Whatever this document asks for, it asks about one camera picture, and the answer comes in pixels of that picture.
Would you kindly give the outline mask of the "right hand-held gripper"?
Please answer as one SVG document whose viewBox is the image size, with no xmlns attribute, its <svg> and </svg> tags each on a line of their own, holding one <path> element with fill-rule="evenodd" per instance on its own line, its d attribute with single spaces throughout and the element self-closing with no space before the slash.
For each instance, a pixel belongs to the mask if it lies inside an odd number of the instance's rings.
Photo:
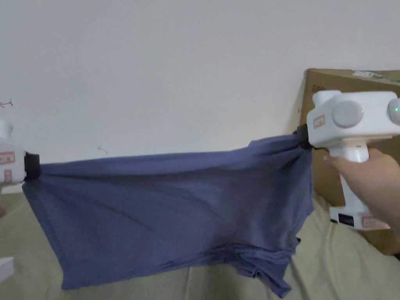
<svg viewBox="0 0 400 300">
<path fill-rule="evenodd" d="M 325 149 L 332 157 L 363 163 L 369 159 L 367 144 L 398 136 L 399 98 L 393 91 L 343 93 L 318 91 L 306 124 L 298 127 L 304 148 Z M 345 205 L 330 208 L 330 219 L 356 230 L 390 229 L 372 215 L 340 175 Z"/>
</svg>

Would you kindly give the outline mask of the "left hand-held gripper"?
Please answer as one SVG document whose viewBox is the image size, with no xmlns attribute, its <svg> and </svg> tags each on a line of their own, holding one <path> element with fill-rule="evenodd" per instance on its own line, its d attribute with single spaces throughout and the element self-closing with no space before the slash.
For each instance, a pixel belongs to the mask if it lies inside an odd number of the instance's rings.
<svg viewBox="0 0 400 300">
<path fill-rule="evenodd" d="M 0 121 L 0 191 L 37 179 L 41 174 L 39 155 L 16 144 L 11 138 L 12 130 L 12 123 Z"/>
</svg>

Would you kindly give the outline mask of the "person's right hand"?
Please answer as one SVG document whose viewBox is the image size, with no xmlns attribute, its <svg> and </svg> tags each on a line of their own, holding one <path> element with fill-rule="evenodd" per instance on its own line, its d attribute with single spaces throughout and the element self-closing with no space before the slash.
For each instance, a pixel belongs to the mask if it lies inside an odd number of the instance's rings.
<svg viewBox="0 0 400 300">
<path fill-rule="evenodd" d="M 388 154 L 369 147 L 362 163 L 327 155 L 324 160 L 345 179 L 350 190 L 378 220 L 400 232 L 400 167 Z"/>
</svg>

